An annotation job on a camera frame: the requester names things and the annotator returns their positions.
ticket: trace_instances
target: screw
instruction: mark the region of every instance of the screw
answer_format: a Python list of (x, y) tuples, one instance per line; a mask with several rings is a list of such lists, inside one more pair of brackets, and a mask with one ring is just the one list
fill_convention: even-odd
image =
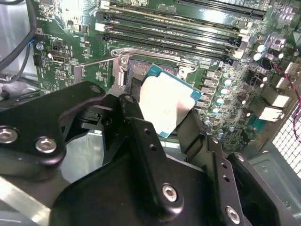
[(0, 143), (1, 144), (10, 144), (13, 143), (18, 138), (18, 133), (10, 128), (1, 128), (0, 129)]
[(126, 65), (128, 63), (128, 59), (126, 57), (122, 57), (120, 61), (124, 65)]
[(244, 158), (240, 154), (235, 153), (235, 155), (240, 161), (244, 161)]
[(215, 142), (216, 144), (218, 144), (218, 139), (216, 139), (215, 137), (211, 137), (211, 139), (213, 140), (213, 142)]
[(226, 212), (228, 217), (233, 221), (234, 224), (238, 225), (240, 223), (239, 215), (232, 207), (226, 206)]
[(162, 187), (163, 195), (170, 201), (174, 202), (177, 200), (177, 192), (170, 185), (164, 185)]
[(266, 166), (261, 166), (261, 169), (263, 172), (268, 172), (269, 168)]
[(56, 149), (56, 142), (51, 138), (40, 138), (36, 142), (36, 149), (43, 153), (52, 153)]
[(285, 205), (285, 207), (290, 208), (291, 204), (289, 201), (284, 201), (283, 204)]
[(37, 48), (37, 50), (39, 50), (39, 51), (43, 51), (44, 50), (44, 45), (42, 44), (42, 43), (38, 43), (37, 45), (36, 45), (36, 48)]
[(134, 101), (135, 101), (130, 95), (125, 95), (125, 98), (126, 98), (129, 102), (134, 102)]

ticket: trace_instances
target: pcie slot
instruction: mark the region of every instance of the pcie slot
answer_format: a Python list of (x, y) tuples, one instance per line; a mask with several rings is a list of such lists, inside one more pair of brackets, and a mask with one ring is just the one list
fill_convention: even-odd
[(230, 33), (235, 33), (235, 34), (240, 33), (239, 28), (231, 26), (231, 25), (218, 24), (218, 23), (199, 20), (199, 19), (195, 19), (195, 18), (183, 17), (183, 16), (179, 16), (179, 15), (165, 13), (162, 11), (151, 10), (148, 8), (134, 7), (134, 6), (115, 3), (115, 2), (114, 3), (111, 2), (111, 5), (108, 6), (108, 8), (110, 8), (112, 10), (118, 10), (120, 12), (134, 13), (137, 15), (149, 16), (149, 17), (154, 17), (154, 18), (158, 18), (158, 19), (162, 19), (162, 20), (169, 20), (169, 21), (174, 21), (174, 22), (178, 22), (178, 23), (188, 24), (188, 25), (192, 25), (192, 26), (212, 28), (212, 29), (215, 29), (217, 31), (222, 31), (222, 32), (230, 32)]
[(131, 36), (131, 35), (125, 35), (121, 33), (108, 33), (102, 36), (102, 40), (105, 41), (121, 41), (121, 42), (127, 42), (132, 43), (134, 45), (140, 44), (140, 45), (147, 45), (149, 47), (154, 48), (161, 48), (163, 50), (173, 51), (180, 55), (193, 55), (193, 56), (199, 56), (199, 57), (205, 57), (210, 59), (217, 59), (222, 60), (225, 63), (232, 63), (232, 60), (227, 55), (217, 55), (213, 53), (208, 52), (202, 52), (202, 51), (196, 51), (193, 49), (187, 49), (180, 46), (173, 46), (173, 45), (167, 45), (165, 43), (156, 42), (153, 40), (143, 39), (137, 36)]
[(203, 9), (215, 10), (223, 13), (231, 13), (235, 16), (248, 17), (253, 19), (262, 20), (266, 11), (237, 6), (234, 4), (218, 2), (214, 0), (176, 0), (177, 3), (198, 7)]
[(141, 28), (133, 28), (133, 27), (125, 27), (118, 24), (112, 24), (108, 31), (114, 32), (127, 32), (130, 34), (139, 34), (149, 36), (151, 38), (161, 38), (166, 41), (177, 42), (182, 45), (186, 45), (188, 48), (191, 49), (200, 49), (203, 51), (210, 51), (216, 54), (228, 54), (230, 52), (229, 47), (225, 47), (223, 45), (217, 45), (210, 42), (200, 42), (198, 40), (189, 40), (189, 39), (181, 39), (180, 37), (175, 37), (168, 34), (162, 34), (157, 32), (150, 32), (147, 30), (143, 30)]
[(205, 32), (202, 30), (193, 30), (190, 28), (185, 28), (181, 26), (176, 26), (172, 24), (161, 24), (154, 22), (152, 20), (145, 20), (145, 19), (140, 19), (136, 18), (133, 16), (128, 16), (128, 15), (122, 15), (122, 14), (114, 14), (111, 12), (99, 12), (101, 13), (101, 20), (103, 22), (112, 22), (112, 23), (119, 23), (122, 24), (123, 22), (130, 22), (130, 23), (138, 23), (146, 26), (154, 26), (156, 28), (164, 29), (165, 32), (174, 32), (174, 33), (182, 33), (183, 35), (186, 35), (187, 37), (199, 37), (199, 38), (205, 38), (205, 39), (211, 39), (214, 41), (219, 41), (219, 42), (226, 42), (231, 45), (239, 45), (240, 37), (237, 36), (231, 37), (231, 36), (226, 36), (222, 34), (216, 34), (213, 32)]

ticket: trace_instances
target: capacitor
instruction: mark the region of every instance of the capacitor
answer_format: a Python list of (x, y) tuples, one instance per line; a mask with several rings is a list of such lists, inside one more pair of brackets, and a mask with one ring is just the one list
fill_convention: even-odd
[(262, 82), (266, 82), (268, 80), (268, 77), (262, 73), (256, 74), (255, 77)]
[(254, 50), (257, 51), (258, 53), (262, 53), (264, 52), (266, 49), (265, 45), (261, 44), (261, 43), (256, 43), (254, 45)]
[(212, 106), (211, 111), (212, 111), (213, 114), (217, 114), (220, 110), (218, 109), (217, 106)]
[(211, 121), (210, 121), (209, 117), (204, 118), (204, 123), (206, 125), (210, 125), (211, 124)]
[(239, 101), (239, 103), (241, 103), (242, 105), (246, 104), (246, 100), (243, 96), (238, 96), (237, 100)]
[(261, 53), (256, 53), (256, 52), (253, 52), (251, 54), (251, 57), (254, 61), (259, 61), (261, 59)]
[(264, 87), (264, 83), (261, 80), (259, 80), (259, 79), (256, 79), (255, 85), (258, 86), (259, 88)]
[(260, 66), (261, 66), (263, 69), (269, 70), (269, 71), (273, 69), (273, 64), (272, 64), (272, 62), (271, 62), (268, 58), (266, 58), (266, 57), (264, 57), (264, 58), (262, 58), (262, 59), (260, 60)]
[(275, 57), (277, 57), (278, 59), (282, 59), (284, 57), (284, 54), (281, 53), (280, 51), (278, 50), (275, 50), (275, 49), (272, 49), (271, 50), (271, 54)]
[(288, 48), (287, 53), (293, 55), (294, 57), (297, 57), (300, 54), (300, 52), (296, 48)]
[(232, 84), (232, 80), (228, 78), (223, 79), (222, 82), (225, 86), (230, 86)]
[(244, 107), (242, 110), (243, 110), (243, 113), (246, 115), (246, 117), (250, 117), (251, 116), (251, 112), (248, 109), (246, 109)]
[(218, 139), (222, 139), (223, 136), (224, 136), (224, 131), (223, 131), (222, 129), (219, 129), (219, 130), (217, 131), (217, 138), (218, 138)]
[(224, 100), (220, 96), (216, 97), (215, 101), (217, 105), (222, 105), (224, 103)]
[(227, 93), (228, 93), (228, 89), (226, 88), (226, 87), (224, 87), (224, 86), (221, 86), (221, 87), (219, 87), (219, 92), (222, 94), (222, 95), (226, 95)]

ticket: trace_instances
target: electrolytic capacitor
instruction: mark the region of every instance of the electrolytic capacitor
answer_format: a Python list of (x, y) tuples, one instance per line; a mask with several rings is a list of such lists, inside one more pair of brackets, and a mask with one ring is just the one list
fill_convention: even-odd
[(258, 86), (259, 88), (264, 87), (264, 83), (261, 80), (259, 80), (259, 79), (256, 79), (255, 85)]
[(261, 44), (261, 43), (256, 43), (255, 45), (254, 45), (254, 50), (256, 51), (256, 52), (258, 52), (258, 53), (262, 53), (262, 52), (264, 52), (265, 51), (265, 45), (263, 45), (263, 44)]
[(260, 58), (261, 58), (261, 53), (253, 52), (253, 53), (251, 54), (251, 57), (252, 57), (252, 59), (253, 59), (254, 61), (259, 61)]
[(273, 54), (273, 56), (277, 57), (278, 59), (282, 59), (284, 57), (283, 53), (275, 49), (272, 49), (271, 54)]
[(219, 109), (218, 109), (217, 106), (212, 106), (211, 111), (212, 111), (213, 114), (217, 114), (219, 112)]
[(246, 104), (246, 100), (243, 96), (238, 96), (237, 100), (239, 101), (239, 103), (241, 103), (242, 105)]
[(293, 55), (294, 57), (297, 57), (300, 54), (300, 52), (296, 48), (288, 48), (287, 53)]
[(245, 107), (242, 110), (243, 110), (243, 113), (246, 115), (246, 117), (250, 117), (251, 116), (251, 111), (249, 111)]
[(218, 138), (218, 139), (222, 139), (223, 136), (224, 136), (224, 131), (223, 131), (222, 129), (219, 129), (219, 130), (217, 131), (217, 138)]
[(224, 103), (224, 100), (222, 99), (222, 97), (216, 97), (215, 101), (216, 101), (217, 105), (222, 105)]
[(228, 89), (224, 86), (220, 87), (219, 89), (219, 92), (222, 94), (222, 95), (226, 95), (228, 93)]
[(225, 86), (230, 86), (232, 84), (232, 80), (228, 78), (223, 79), (222, 82)]
[(256, 74), (255, 77), (262, 82), (266, 82), (268, 80), (268, 77), (262, 73)]

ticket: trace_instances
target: green circuit board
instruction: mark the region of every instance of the green circuit board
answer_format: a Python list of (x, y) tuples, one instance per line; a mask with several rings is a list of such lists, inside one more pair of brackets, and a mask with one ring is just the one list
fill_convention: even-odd
[[(264, 118), (258, 107), (269, 106), (265, 87), (288, 94), (272, 66), (292, 78), (301, 71), (300, 6), (296, 0), (35, 0), (40, 90), (88, 80), (107, 92), (114, 85), (130, 92), (133, 78), (142, 80), (155, 63), (204, 92), (195, 106), (200, 118), (225, 150), (237, 151), (260, 142), (263, 128), (278, 120)], [(276, 108), (280, 119), (285, 105)]]

